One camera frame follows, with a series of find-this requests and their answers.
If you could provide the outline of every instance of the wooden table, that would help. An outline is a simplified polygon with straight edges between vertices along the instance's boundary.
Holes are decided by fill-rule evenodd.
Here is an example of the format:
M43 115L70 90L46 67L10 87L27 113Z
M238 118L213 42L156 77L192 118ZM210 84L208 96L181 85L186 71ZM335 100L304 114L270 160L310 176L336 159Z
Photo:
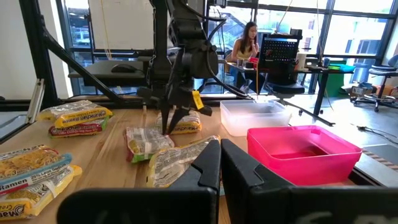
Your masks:
M145 187L148 162L131 164L126 161L126 142L123 131L128 126L148 127L155 123L158 111L114 110L104 132L96 136L77 136L72 138L51 139L47 131L50 122L36 122L0 145L0 152L7 152L38 144L46 144L60 153L71 153L72 164L83 169L81 176L75 177L70 185L32 220L17 220L7 223L56 223L55 217L62 200L71 193L90 187ZM213 108L213 116L201 115L203 129L200 133L172 136L177 146L205 138L220 135L228 138L247 151L246 137L232 137L220 121L220 109ZM219 223L229 223L225 197L220 198Z

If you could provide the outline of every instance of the yellow tag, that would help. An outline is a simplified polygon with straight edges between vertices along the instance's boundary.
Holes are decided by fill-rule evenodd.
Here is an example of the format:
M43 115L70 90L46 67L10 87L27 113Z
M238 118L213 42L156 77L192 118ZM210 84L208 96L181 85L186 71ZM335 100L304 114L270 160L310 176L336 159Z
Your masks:
M197 90L192 91L192 95L193 95L193 100L194 100L198 110L204 108L205 106L203 106L203 103L201 102L199 91L197 91Z

